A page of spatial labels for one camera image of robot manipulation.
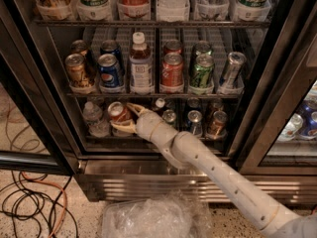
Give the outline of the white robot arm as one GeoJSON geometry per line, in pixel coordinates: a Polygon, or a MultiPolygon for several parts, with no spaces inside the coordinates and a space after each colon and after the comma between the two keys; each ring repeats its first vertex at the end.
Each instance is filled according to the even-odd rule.
{"type": "Polygon", "coordinates": [[[153,143],[178,169],[193,165],[230,198],[266,238],[317,238],[317,215],[300,216],[257,188],[217,158],[198,138],[179,132],[154,111],[141,105],[114,102],[108,108],[111,125],[153,143]]]}

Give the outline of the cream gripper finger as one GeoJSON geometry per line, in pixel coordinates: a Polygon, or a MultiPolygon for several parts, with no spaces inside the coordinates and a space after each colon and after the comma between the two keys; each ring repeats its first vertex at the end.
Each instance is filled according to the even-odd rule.
{"type": "Polygon", "coordinates": [[[140,117],[146,110],[144,106],[130,102],[127,103],[127,107],[138,117],[140,117]]]}
{"type": "Polygon", "coordinates": [[[125,132],[125,133],[130,133],[130,134],[134,134],[136,133],[136,124],[134,121],[124,121],[122,123],[117,123],[112,121],[111,125],[121,131],[121,132],[125,132]]]}

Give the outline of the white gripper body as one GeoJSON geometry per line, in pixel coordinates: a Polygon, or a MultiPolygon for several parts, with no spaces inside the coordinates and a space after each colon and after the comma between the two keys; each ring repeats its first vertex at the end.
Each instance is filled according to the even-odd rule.
{"type": "Polygon", "coordinates": [[[152,142],[157,147],[169,145],[178,134],[176,129],[168,125],[153,111],[143,113],[138,118],[136,132],[141,138],[152,142]]]}

